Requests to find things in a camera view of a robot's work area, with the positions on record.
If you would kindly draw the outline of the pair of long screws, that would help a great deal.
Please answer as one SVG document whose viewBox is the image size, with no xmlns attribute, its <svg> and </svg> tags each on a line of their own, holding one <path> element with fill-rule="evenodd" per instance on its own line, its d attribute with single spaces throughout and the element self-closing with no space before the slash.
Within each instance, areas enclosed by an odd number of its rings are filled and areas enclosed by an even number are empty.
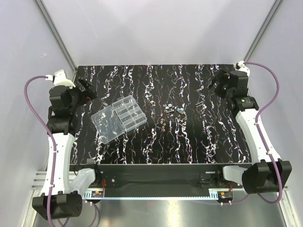
<svg viewBox="0 0 303 227">
<path fill-rule="evenodd" d="M 199 102 L 196 104 L 196 109 L 206 109 L 207 106 L 205 105 L 204 102 Z"/>
</svg>

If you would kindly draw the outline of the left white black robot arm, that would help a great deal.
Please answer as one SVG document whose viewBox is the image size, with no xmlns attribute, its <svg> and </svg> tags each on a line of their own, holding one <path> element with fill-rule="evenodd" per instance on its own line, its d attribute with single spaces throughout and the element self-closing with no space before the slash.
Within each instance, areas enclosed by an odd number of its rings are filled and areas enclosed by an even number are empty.
<svg viewBox="0 0 303 227">
<path fill-rule="evenodd" d="M 97 94 L 92 85 L 83 79 L 79 79 L 84 87 L 80 90 L 66 77 L 64 70 L 43 78 L 54 84 L 49 91 L 51 105 L 48 122 L 43 123 L 49 140 L 49 157 L 41 195 L 33 198 L 32 207 L 52 223 L 54 219 L 78 217 L 86 190 L 101 183 L 96 164 L 86 164 L 72 181 L 69 174 L 77 125 L 76 111 L 78 107 L 94 100 Z"/>
</svg>

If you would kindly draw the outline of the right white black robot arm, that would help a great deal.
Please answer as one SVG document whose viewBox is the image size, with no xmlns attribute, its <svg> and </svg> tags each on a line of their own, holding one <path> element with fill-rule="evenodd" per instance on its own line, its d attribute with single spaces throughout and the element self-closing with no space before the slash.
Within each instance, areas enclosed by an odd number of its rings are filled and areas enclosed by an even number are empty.
<svg viewBox="0 0 303 227">
<path fill-rule="evenodd" d="M 282 194 L 292 166 L 289 161 L 281 159 L 263 126 L 260 115 L 269 105 L 259 108 L 256 99 L 249 96 L 248 64 L 240 61 L 235 64 L 233 71 L 218 70 L 206 86 L 226 101 L 251 153 L 252 165 L 249 168 L 224 166 L 223 179 L 240 184 L 247 194 Z"/>
</svg>

